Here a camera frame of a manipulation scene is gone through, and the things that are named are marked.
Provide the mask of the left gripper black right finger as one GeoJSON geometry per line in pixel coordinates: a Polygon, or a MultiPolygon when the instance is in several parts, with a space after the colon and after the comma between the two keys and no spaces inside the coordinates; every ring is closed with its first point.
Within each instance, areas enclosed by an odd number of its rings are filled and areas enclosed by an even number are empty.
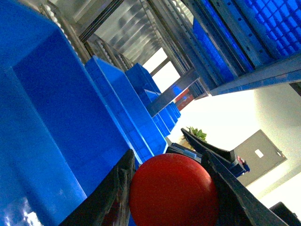
{"type": "Polygon", "coordinates": [[[287,223],[265,207],[209,151],[201,165],[209,173],[219,199],[218,226],[286,226],[287,223]]]}

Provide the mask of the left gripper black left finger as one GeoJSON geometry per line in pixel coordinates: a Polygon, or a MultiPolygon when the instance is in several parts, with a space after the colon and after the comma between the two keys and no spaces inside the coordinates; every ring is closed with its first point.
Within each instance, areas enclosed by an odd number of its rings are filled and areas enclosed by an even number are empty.
{"type": "Polygon", "coordinates": [[[135,154],[129,149],[61,226],[127,226],[129,191],[135,173],[135,154]]]}

